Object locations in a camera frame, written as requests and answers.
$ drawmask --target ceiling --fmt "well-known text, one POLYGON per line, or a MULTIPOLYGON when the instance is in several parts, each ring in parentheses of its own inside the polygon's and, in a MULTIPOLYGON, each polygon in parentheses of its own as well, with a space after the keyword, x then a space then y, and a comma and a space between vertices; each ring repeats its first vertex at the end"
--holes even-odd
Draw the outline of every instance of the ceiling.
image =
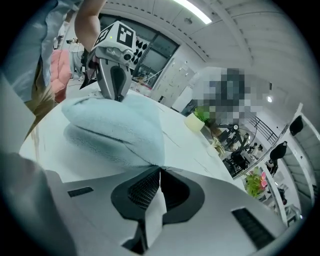
POLYGON ((189 2, 212 22, 205 25, 173 0, 108 0, 102 13, 142 22, 179 44, 189 45, 207 66, 240 68, 271 82, 273 110, 285 105, 288 112, 299 102, 305 109, 320 104, 318 66, 294 23, 273 2, 189 2))

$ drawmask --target towel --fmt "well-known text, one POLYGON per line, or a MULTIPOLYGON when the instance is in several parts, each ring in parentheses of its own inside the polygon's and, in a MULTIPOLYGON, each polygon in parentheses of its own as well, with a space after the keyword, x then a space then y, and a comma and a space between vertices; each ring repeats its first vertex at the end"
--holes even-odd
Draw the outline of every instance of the towel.
POLYGON ((121 166, 163 166, 165 149, 158 111, 152 100, 132 94, 122 102, 99 96, 67 100, 62 113, 70 124, 64 136, 121 166))

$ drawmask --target person's arm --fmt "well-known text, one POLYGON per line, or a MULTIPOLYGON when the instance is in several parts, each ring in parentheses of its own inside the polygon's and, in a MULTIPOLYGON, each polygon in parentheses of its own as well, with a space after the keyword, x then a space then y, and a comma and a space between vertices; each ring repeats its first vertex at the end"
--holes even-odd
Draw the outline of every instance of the person's arm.
POLYGON ((74 31, 84 48, 90 52, 100 34, 98 15, 107 0, 84 0, 74 22, 74 31))

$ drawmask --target tabletop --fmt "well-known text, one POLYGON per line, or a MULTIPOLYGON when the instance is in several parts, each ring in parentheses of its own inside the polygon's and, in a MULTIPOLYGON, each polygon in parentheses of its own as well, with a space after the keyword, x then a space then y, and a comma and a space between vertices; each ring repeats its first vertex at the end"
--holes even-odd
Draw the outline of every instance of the tabletop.
MULTIPOLYGON (((99 90, 95 82, 68 98, 86 97, 99 90)), ((145 97, 133 90, 129 90, 128 94, 145 97)), ((149 100, 159 109, 165 149, 164 166, 220 179, 245 190, 243 184, 232 179, 218 152, 212 147, 208 149, 210 144, 202 133, 187 128, 183 115, 149 100)), ((69 143, 64 138, 64 129, 70 122, 61 111, 63 104, 60 103, 45 116, 26 138, 19 152, 23 157, 38 162, 46 170, 57 172, 62 182, 101 178, 132 170, 120 168, 100 155, 69 143)))

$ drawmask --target camera lens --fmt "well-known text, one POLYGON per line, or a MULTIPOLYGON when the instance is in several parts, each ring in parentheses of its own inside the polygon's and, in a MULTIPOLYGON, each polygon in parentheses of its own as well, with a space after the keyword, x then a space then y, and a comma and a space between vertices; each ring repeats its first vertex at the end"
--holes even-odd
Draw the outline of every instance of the camera lens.
POLYGON ((130 56, 130 54, 126 54, 126 55, 123 56, 123 58, 124 58, 126 61, 128 61, 128 60, 131 59, 131 56, 130 56))

